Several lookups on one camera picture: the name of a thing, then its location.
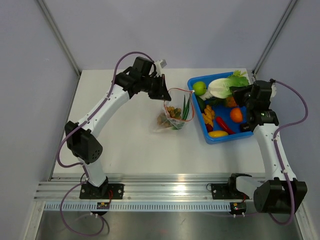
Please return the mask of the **green scallion bunch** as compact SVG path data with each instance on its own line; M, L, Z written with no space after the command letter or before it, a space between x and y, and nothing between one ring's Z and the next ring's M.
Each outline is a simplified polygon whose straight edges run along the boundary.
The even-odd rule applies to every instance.
M184 125L187 123L190 109L192 108L191 104L191 98L192 95L189 95L188 100L186 100L186 97L183 97L183 105L182 109L179 110L178 108L175 108L173 113L173 121L172 121L172 129L173 130L181 130Z

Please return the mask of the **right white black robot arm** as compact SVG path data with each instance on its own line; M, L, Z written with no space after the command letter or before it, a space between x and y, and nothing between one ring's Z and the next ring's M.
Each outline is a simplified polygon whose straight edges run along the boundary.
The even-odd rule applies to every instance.
M260 183L249 175L234 173L226 190L232 198L245 194L253 199L259 213L294 215L308 188L290 167L281 142L282 127L270 108L277 83L274 79L257 80L248 86L230 87L235 102L246 110L246 122L262 156L265 181Z

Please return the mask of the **clear zip bag orange zipper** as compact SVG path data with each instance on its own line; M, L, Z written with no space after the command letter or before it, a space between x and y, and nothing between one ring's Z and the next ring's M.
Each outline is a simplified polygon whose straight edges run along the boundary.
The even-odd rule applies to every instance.
M170 101L164 101L155 119L153 131L156 133L179 131L195 116L192 102L194 90L173 87L168 90Z

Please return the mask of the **napa cabbage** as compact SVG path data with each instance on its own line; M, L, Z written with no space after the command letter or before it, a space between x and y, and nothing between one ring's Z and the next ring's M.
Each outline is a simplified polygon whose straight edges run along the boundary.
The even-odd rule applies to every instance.
M226 99L232 95L231 87L246 87L249 84L250 82L245 76L231 75L227 78L218 78L208 84L206 92L200 95L200 98L202 100L212 97Z

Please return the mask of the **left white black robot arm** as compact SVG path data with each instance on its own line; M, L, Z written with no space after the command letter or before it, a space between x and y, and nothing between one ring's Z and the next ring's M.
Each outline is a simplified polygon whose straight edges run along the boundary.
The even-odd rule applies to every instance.
M65 125L68 135L67 148L82 164L86 181L81 184L80 199L100 200L123 198L124 185L109 183L103 171L100 157L103 146L98 136L115 112L134 95L145 92L150 99L170 101L163 68L164 59L153 62L138 56L133 65L117 73L107 94L78 122Z

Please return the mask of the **longan bunch with leaves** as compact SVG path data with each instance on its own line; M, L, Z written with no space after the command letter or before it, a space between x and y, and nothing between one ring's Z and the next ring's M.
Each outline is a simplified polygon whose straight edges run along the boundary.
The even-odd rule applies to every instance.
M179 107L166 106L156 119L157 125L161 128L172 128L172 123L175 120L173 118L174 110L176 108L178 108L179 111L181 110Z

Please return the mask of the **green apple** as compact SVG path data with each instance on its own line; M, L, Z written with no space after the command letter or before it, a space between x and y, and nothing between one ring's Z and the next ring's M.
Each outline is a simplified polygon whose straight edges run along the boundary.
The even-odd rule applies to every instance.
M207 86L203 81L197 81L192 85L192 90L196 96L202 96L207 92Z

